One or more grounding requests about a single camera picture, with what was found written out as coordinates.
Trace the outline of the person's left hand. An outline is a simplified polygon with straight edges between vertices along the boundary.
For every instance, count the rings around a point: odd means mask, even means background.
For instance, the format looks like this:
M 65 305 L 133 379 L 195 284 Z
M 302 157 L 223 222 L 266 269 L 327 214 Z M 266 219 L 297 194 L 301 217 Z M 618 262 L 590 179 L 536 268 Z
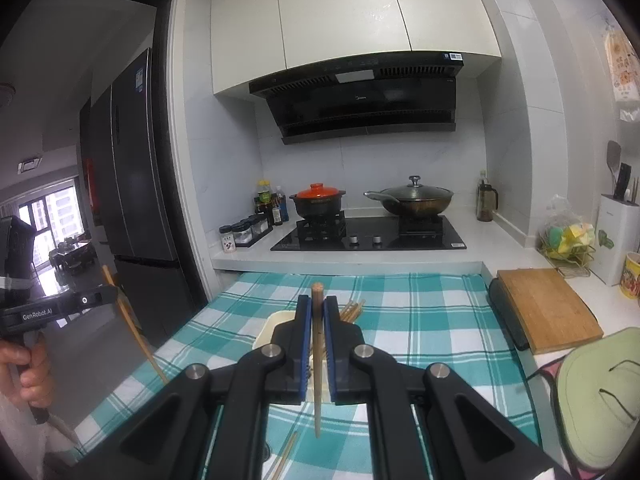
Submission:
M 24 366 L 18 382 L 14 382 L 10 366 Z M 14 405 L 27 403 L 31 408 L 50 408 L 53 402 L 54 378 L 43 334 L 30 349 L 7 340 L 1 341 L 1 394 Z

